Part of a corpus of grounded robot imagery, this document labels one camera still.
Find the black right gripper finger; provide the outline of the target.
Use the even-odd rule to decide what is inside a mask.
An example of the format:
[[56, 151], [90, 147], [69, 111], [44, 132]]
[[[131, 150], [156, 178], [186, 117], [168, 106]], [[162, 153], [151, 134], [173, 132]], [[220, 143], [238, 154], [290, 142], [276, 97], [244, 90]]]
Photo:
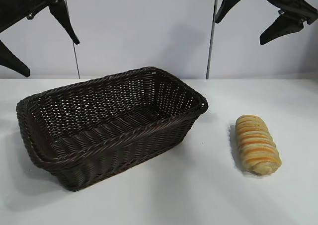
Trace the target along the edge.
[[289, 13], [281, 14], [259, 37], [260, 45], [304, 28], [302, 18]]
[[239, 0], [222, 0], [221, 6], [216, 14], [215, 22], [220, 23], [226, 14], [239, 2]]

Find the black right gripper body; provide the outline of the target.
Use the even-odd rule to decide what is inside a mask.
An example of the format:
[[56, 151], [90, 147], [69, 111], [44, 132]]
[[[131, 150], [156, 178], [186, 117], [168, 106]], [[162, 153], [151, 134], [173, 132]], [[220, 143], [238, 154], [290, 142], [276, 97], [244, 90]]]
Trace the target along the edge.
[[267, 0], [272, 5], [285, 12], [300, 16], [308, 25], [314, 23], [318, 18], [318, 10], [305, 0]]

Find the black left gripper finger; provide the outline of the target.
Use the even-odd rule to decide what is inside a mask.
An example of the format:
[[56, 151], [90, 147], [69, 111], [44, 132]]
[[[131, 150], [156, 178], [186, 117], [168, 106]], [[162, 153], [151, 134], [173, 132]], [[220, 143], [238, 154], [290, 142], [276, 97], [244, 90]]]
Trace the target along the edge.
[[49, 4], [49, 11], [55, 17], [55, 19], [60, 23], [60, 25], [65, 29], [65, 31], [70, 36], [72, 41], [76, 45], [78, 45], [80, 41], [78, 37], [76, 36], [73, 30], [73, 27], [71, 25], [66, 2], [64, 0], [51, 0]]
[[0, 42], [0, 64], [25, 77], [30, 76], [29, 67], [16, 57], [2, 41]]

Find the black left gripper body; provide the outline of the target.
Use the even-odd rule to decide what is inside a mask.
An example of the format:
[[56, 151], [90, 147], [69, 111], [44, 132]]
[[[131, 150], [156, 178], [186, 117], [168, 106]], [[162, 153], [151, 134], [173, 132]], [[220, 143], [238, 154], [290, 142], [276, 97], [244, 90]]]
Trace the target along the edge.
[[3, 32], [27, 18], [34, 16], [48, 7], [51, 0], [0, 0], [0, 31]]

